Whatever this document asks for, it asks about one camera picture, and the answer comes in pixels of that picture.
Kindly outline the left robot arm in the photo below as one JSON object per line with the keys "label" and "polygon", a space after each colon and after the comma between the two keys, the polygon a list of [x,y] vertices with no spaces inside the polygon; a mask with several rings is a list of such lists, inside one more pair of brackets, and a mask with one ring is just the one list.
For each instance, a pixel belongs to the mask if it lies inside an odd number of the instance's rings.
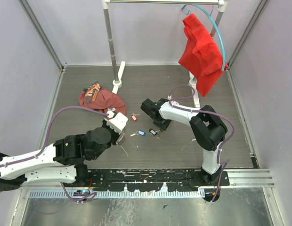
{"label": "left robot arm", "polygon": [[50,182],[87,185],[89,173],[84,162],[96,160],[116,145],[126,124],[124,119],[104,119],[101,127],[66,136],[43,150],[17,156],[0,153],[0,192]]}

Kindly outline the large metal keyring with clips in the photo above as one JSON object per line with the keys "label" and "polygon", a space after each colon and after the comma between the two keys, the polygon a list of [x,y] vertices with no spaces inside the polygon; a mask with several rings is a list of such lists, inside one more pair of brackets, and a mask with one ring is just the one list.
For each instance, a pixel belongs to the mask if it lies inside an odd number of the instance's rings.
{"label": "large metal keyring with clips", "polygon": [[126,129],[122,130],[122,132],[121,132],[121,134],[120,134],[120,136],[119,136],[119,138],[118,138],[118,140],[116,142],[118,145],[122,145],[124,143],[124,141],[125,141],[125,130]]}

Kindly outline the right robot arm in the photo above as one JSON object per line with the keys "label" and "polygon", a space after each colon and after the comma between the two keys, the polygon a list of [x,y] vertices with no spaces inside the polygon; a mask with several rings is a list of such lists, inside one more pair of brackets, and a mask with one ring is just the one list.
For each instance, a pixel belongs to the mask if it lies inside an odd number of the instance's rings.
{"label": "right robot arm", "polygon": [[203,182],[211,186],[218,181],[221,172],[220,146],[226,138],[228,129],[211,106],[187,107],[176,101],[161,98],[157,102],[146,99],[141,105],[141,110],[160,130],[166,131],[172,121],[189,126],[198,145],[203,149],[201,166]]}

